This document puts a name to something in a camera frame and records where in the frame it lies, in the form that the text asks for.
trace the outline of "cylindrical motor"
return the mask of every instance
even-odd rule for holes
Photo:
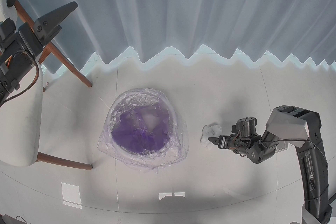
[[[256,134],[255,126],[257,125],[257,119],[254,117],[241,118],[236,123],[236,129],[241,131],[240,137],[249,137]]]

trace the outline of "crumpled clear plastic bag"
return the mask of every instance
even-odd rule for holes
[[[111,106],[97,147],[131,167],[164,168],[187,157],[187,126],[162,92],[132,89]]]

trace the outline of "wooden chair leg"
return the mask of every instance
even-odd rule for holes
[[[71,160],[57,158],[57,157],[50,156],[50,155],[47,155],[41,152],[37,153],[36,162],[45,162],[45,163],[52,163],[52,164],[61,165],[61,166],[72,167],[72,168],[92,170],[91,164],[73,162]]]
[[[25,11],[23,6],[20,4],[19,0],[16,0],[14,3],[16,8],[17,14],[23,22],[27,22],[30,28],[33,30],[34,21],[29,16],[29,14]],[[88,80],[80,71],[77,70],[76,67],[73,66],[71,62],[61,53],[61,51],[52,43],[50,42],[48,45],[45,46],[42,55],[39,59],[39,63],[42,62],[47,58],[47,56],[52,53],[56,56],[58,60],[61,61],[73,74],[78,77],[86,86],[92,87],[92,83]]]

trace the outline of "curtain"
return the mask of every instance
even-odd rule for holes
[[[336,0],[20,0],[34,20],[70,1],[79,7],[54,40],[78,69],[95,51],[109,63],[129,46],[142,62],[169,46],[189,58],[202,44],[225,58],[238,48],[253,61],[266,50],[336,59]],[[44,64],[60,67],[52,55]]]

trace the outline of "plastic bag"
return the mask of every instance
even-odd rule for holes
[[[111,106],[98,149],[132,167],[164,168],[187,157],[186,123],[162,92],[132,89]]]

